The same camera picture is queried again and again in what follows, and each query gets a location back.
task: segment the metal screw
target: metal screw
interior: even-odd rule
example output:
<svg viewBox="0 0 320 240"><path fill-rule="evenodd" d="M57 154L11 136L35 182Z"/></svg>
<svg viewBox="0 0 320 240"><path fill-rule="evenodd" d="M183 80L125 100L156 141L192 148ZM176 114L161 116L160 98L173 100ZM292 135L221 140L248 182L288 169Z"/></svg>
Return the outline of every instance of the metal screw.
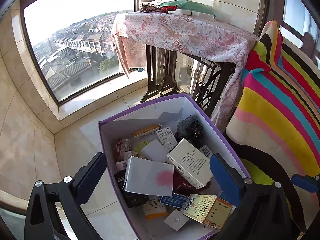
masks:
<svg viewBox="0 0 320 240"><path fill-rule="evenodd" d="M70 181L72 181L72 177L71 177L71 176L66 176L66 177L63 179L63 182L65 182L65 183L68 183L68 182L70 182Z"/></svg>
<svg viewBox="0 0 320 240"><path fill-rule="evenodd" d="M36 182L36 187L40 187L41 185L42 185L42 181L38 180L38 181Z"/></svg>
<svg viewBox="0 0 320 240"><path fill-rule="evenodd" d="M276 181L276 182L275 182L275 186L276 186L276 187L281 187L281 183Z"/></svg>
<svg viewBox="0 0 320 240"><path fill-rule="evenodd" d="M245 182L246 184L252 184L252 183L253 183L253 180L250 179L250 178L245 178L245 179L244 179L244 182Z"/></svg>

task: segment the green cloth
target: green cloth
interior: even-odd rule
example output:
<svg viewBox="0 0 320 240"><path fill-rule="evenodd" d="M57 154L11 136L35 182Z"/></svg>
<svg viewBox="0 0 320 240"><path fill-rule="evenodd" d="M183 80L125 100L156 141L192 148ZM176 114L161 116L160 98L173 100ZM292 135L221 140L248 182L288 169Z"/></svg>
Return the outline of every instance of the green cloth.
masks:
<svg viewBox="0 0 320 240"><path fill-rule="evenodd" d="M196 12L202 12L206 14L214 15L213 7L209 5L205 5L199 2L193 2L188 0L175 0L170 2L163 2L160 4L160 7L163 6L177 6L179 9L190 10Z"/></svg>

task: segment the pink stain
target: pink stain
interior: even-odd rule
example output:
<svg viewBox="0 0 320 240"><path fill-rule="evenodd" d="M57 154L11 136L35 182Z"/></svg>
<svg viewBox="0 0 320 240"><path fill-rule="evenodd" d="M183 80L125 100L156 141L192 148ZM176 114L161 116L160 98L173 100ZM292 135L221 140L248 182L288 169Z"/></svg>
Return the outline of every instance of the pink stain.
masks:
<svg viewBox="0 0 320 240"><path fill-rule="evenodd" d="M161 171L156 176L158 186L171 186L173 183L173 172Z"/></svg>

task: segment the striped blanket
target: striped blanket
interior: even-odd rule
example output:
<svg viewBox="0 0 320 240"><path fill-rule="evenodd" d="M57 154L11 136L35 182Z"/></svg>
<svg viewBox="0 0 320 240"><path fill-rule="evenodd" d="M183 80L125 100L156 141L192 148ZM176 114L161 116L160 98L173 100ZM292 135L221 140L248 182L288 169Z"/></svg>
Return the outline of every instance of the striped blanket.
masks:
<svg viewBox="0 0 320 240"><path fill-rule="evenodd" d="M293 174L320 173L320 71L268 22L250 52L239 105L225 132L255 182L284 187L292 219L305 231L319 210L316 194Z"/></svg>

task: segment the black stripe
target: black stripe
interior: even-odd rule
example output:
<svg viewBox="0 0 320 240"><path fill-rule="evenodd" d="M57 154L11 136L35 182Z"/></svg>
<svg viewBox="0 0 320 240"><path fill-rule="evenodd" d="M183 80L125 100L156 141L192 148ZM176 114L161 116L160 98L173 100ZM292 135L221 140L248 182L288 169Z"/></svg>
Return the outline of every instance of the black stripe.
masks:
<svg viewBox="0 0 320 240"><path fill-rule="evenodd" d="M299 226L300 230L305 232L307 229L300 198L284 168L268 153L248 145L237 144L228 137L226 132L224 132L223 135L235 150L239 158L248 160L267 174L271 179L281 183L285 196L291 206L292 218Z"/></svg>
<svg viewBox="0 0 320 240"><path fill-rule="evenodd" d="M302 95L300 95L300 93L298 93L298 91L295 89L295 87L293 85L291 85L289 82L287 82L287 80L285 80L279 73L277 73L275 70L271 69L271 72L274 73L278 78L280 78L284 83L286 83L292 90L294 90L294 92L296 92L296 94L298 95L298 97L303 101L303 103L306 105L306 107L310 110L310 112L312 113L312 115L314 116L314 118L316 119L316 122L320 125L320 121L317 118L316 114L314 113L314 111L311 109L311 107L309 106L309 104L307 104L307 102L304 100L304 98L302 97Z"/></svg>
<svg viewBox="0 0 320 240"><path fill-rule="evenodd" d="M307 65L307 63L305 63L288 45L283 43L282 49L299 64L299 66L308 74L308 76L313 80L313 82L319 87L320 79L312 71L312 69Z"/></svg>
<svg viewBox="0 0 320 240"><path fill-rule="evenodd" d="M263 45L266 47L267 50L267 60L266 63L270 66L270 52L271 52L271 46L272 46L272 42L270 39L270 36L268 34L264 34L260 40L260 42L263 43Z"/></svg>

